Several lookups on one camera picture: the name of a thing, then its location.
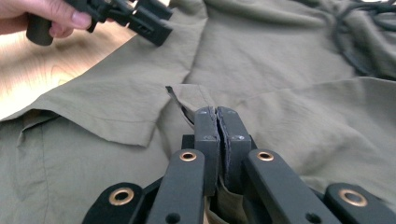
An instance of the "garment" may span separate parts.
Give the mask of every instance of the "garment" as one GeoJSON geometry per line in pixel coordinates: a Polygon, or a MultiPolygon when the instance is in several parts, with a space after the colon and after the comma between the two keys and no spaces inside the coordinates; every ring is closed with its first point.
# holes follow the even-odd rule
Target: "garment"
{"type": "MultiPolygon", "coordinates": [[[[172,2],[163,46],[133,38],[0,123],[0,222],[79,223],[107,187],[145,187],[193,133],[178,107],[207,105],[237,111],[309,187],[358,184],[396,211],[396,84],[358,77],[334,45],[334,16],[350,3],[172,2]]],[[[346,23],[346,38],[371,49],[361,56],[395,74],[394,49],[382,47],[394,34],[360,11],[346,23]]],[[[225,205],[212,222],[246,222],[225,205]]]]}

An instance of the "black cord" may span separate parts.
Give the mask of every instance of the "black cord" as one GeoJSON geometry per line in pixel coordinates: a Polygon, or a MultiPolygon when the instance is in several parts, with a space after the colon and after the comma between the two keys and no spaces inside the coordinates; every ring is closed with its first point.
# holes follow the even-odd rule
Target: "black cord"
{"type": "Polygon", "coordinates": [[[396,80],[396,78],[393,77],[385,77],[377,74],[376,71],[374,71],[369,66],[367,66],[367,64],[360,62],[350,49],[347,49],[346,45],[344,44],[341,38],[341,34],[346,32],[344,19],[353,10],[364,10],[368,12],[368,15],[370,16],[370,18],[372,19],[375,25],[377,25],[378,27],[380,27],[385,31],[396,32],[396,25],[391,24],[389,22],[381,21],[378,18],[378,15],[382,13],[396,13],[396,6],[393,5],[395,2],[396,0],[390,0],[384,3],[382,2],[367,3],[358,0],[355,3],[351,4],[349,7],[347,7],[342,13],[340,13],[336,17],[336,24],[333,32],[334,43],[336,47],[339,48],[344,58],[353,67],[355,67],[355,69],[361,74],[361,76],[380,77],[389,80],[396,80]]]}

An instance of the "gray fabric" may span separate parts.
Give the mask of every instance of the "gray fabric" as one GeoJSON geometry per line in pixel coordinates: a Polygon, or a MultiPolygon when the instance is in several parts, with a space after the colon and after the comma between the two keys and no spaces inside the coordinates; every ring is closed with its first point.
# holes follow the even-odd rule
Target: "gray fabric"
{"type": "MultiPolygon", "coordinates": [[[[356,77],[338,53],[334,15],[349,3],[173,2],[175,30],[162,47],[134,38],[0,123],[0,222],[79,223],[108,186],[161,176],[192,133],[165,86],[189,113],[236,110],[258,147],[278,152],[310,187],[359,184],[396,211],[396,84],[356,77]]],[[[361,57],[394,75],[394,36],[365,13],[346,22],[371,50],[361,57]]],[[[210,219],[244,223],[226,206],[240,198],[221,190],[233,203],[210,219]]]]}

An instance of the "wooden surface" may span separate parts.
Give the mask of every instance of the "wooden surface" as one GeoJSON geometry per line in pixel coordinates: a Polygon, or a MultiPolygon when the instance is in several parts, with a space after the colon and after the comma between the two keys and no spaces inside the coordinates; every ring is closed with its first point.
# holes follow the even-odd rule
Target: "wooden surface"
{"type": "Polygon", "coordinates": [[[80,76],[133,36],[115,22],[98,24],[92,34],[75,31],[49,47],[33,44],[24,32],[0,35],[0,119],[80,76]]]}

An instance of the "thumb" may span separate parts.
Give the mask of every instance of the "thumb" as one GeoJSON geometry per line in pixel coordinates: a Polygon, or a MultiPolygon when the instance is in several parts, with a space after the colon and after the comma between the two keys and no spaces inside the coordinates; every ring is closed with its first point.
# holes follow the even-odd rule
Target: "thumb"
{"type": "Polygon", "coordinates": [[[50,21],[76,29],[87,29],[91,25],[89,14],[78,12],[64,0],[23,0],[23,2],[27,5],[26,10],[50,21]]]}

